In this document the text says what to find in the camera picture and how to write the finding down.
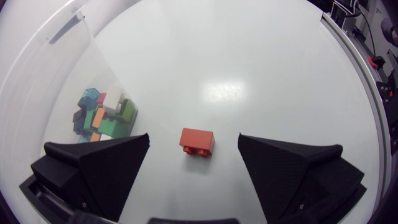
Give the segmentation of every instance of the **red component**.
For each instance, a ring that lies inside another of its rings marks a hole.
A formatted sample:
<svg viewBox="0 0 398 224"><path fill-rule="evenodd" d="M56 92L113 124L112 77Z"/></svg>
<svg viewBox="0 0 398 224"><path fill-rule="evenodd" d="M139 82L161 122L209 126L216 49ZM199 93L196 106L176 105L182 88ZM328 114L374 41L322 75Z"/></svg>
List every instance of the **red component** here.
<svg viewBox="0 0 398 224"><path fill-rule="evenodd" d="M106 96L106 93L101 93L99 95L99 97L97 98L97 104L100 105L100 107L102 107L102 103L104 103L105 96Z"/></svg>
<svg viewBox="0 0 398 224"><path fill-rule="evenodd" d="M197 153L200 156L208 157L213 153L214 142L214 135L211 131L182 129L180 146L183 147L182 151L189 155Z"/></svg>
<svg viewBox="0 0 398 224"><path fill-rule="evenodd" d="M370 57L370 56L368 56L368 62L369 62L369 64L371 64L371 66L373 67L373 68L378 68L378 65L376 65L373 61L372 61L372 57Z"/></svg>

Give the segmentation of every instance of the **white block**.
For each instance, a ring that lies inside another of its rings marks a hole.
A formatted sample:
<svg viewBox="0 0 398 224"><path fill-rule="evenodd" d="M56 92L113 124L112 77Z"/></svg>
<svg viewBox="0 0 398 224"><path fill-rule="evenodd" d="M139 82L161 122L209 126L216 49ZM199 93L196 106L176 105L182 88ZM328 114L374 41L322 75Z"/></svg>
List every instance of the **white block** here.
<svg viewBox="0 0 398 224"><path fill-rule="evenodd" d="M104 141L104 140L111 140L113 139L111 136L108 136L106 134L102 134L101 137L99 137L100 141Z"/></svg>
<svg viewBox="0 0 398 224"><path fill-rule="evenodd" d="M122 97L122 89L115 85L111 85L106 93L104 103L102 104L104 106L105 112L109 114L116 114L120 112L119 101Z"/></svg>
<svg viewBox="0 0 398 224"><path fill-rule="evenodd" d="M119 103L123 103L123 101L124 101L124 93L122 93L122 95L120 96Z"/></svg>

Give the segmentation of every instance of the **toy block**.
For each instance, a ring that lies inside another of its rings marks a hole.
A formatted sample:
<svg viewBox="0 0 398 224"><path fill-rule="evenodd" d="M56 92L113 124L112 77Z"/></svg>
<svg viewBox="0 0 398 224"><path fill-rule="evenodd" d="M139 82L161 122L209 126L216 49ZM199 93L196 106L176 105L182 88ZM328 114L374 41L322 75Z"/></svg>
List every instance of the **toy block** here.
<svg viewBox="0 0 398 224"><path fill-rule="evenodd" d="M94 110L88 110L87 114L86 114L86 119L85 119L83 129L91 128L91 123L93 121L93 118L94 118Z"/></svg>
<svg viewBox="0 0 398 224"><path fill-rule="evenodd" d="M95 88L88 88L83 92L83 95L81 97L85 97L85 96L88 96L92 99L95 98L95 100L96 100L100 96L100 93Z"/></svg>
<svg viewBox="0 0 398 224"><path fill-rule="evenodd" d="M180 146L189 155L197 153L202 157L208 157L213 153L214 143L215 139L212 131L182 129Z"/></svg>
<svg viewBox="0 0 398 224"><path fill-rule="evenodd" d="M98 108L97 112L95 113L95 117L94 117L94 120L93 120L92 127L98 128L100 126L100 123L101 123L104 115L105 115L104 108Z"/></svg>
<svg viewBox="0 0 398 224"><path fill-rule="evenodd" d="M95 88L87 89L83 92L77 105L81 109L94 110L97 107L97 99L99 96L100 93Z"/></svg>
<svg viewBox="0 0 398 224"><path fill-rule="evenodd" d="M89 142L91 139L91 136L87 136L87 135L80 135L79 137L79 141L78 143L85 143L85 142Z"/></svg>
<svg viewBox="0 0 398 224"><path fill-rule="evenodd" d="M99 141L99 140L100 140L100 137L101 137L101 135L100 135L100 134L93 133L93 135L91 135L90 142L93 142L93 141Z"/></svg>
<svg viewBox="0 0 398 224"><path fill-rule="evenodd" d="M91 99L88 96L80 98L79 102L77 105L84 110L95 110L97 107L97 102L96 99Z"/></svg>
<svg viewBox="0 0 398 224"><path fill-rule="evenodd" d="M103 119L99 124L98 132L111 136L112 138L127 137L128 130L119 121L111 121L109 118Z"/></svg>
<svg viewBox="0 0 398 224"><path fill-rule="evenodd" d="M101 94L99 95L99 97L97 98L97 104L98 104L99 106L102 106L102 103L104 103L105 96L106 96L106 93L101 93Z"/></svg>
<svg viewBox="0 0 398 224"><path fill-rule="evenodd" d="M76 134L81 134L83 130L83 125L85 123L85 117L80 117L73 122L73 131Z"/></svg>
<svg viewBox="0 0 398 224"><path fill-rule="evenodd" d="M105 140L111 140L111 139L113 139L111 136L108 136L106 134L102 134L99 140L100 141L105 141Z"/></svg>
<svg viewBox="0 0 398 224"><path fill-rule="evenodd" d="M83 119L84 119L85 116L86 116L86 110L80 109L76 113L73 114L73 122L75 122L77 119L79 119L81 117L83 117Z"/></svg>
<svg viewBox="0 0 398 224"><path fill-rule="evenodd" d="M136 112L136 106L130 99L124 99L120 109L120 113L117 115L109 115L110 118L116 119L120 122L130 123L134 113Z"/></svg>
<svg viewBox="0 0 398 224"><path fill-rule="evenodd" d="M105 112L112 115L119 113L121 109L120 101L122 98L124 98L122 89L115 85L111 85L102 104Z"/></svg>

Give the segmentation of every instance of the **orange block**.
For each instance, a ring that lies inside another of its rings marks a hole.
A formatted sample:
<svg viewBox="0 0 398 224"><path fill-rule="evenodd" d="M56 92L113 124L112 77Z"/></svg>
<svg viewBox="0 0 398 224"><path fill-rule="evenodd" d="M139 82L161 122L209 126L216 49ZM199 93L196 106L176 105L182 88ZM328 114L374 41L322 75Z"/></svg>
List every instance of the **orange block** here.
<svg viewBox="0 0 398 224"><path fill-rule="evenodd" d="M102 118L105 115L105 109L104 108L98 108L97 109L97 113L95 114L94 120L93 120L93 124L92 127L94 128L98 128L100 126L100 123L102 121Z"/></svg>
<svg viewBox="0 0 398 224"><path fill-rule="evenodd" d="M203 157L207 157L213 153L214 143L215 139L212 131L189 128L182 129L180 146L189 155L197 153Z"/></svg>
<svg viewBox="0 0 398 224"><path fill-rule="evenodd" d="M100 134L93 133L93 135L91 136L90 142L99 141L99 140L100 140L100 137L101 137Z"/></svg>

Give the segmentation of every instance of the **pile of blocks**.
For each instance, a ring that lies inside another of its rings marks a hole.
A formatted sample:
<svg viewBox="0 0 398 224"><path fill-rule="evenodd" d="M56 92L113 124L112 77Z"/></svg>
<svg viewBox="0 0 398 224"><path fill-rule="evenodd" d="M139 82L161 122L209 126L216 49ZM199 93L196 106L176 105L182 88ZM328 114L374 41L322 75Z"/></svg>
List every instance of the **pile of blocks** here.
<svg viewBox="0 0 398 224"><path fill-rule="evenodd" d="M137 109L122 88L112 85L106 93L86 89L77 105L73 131L80 135L79 143L130 136Z"/></svg>

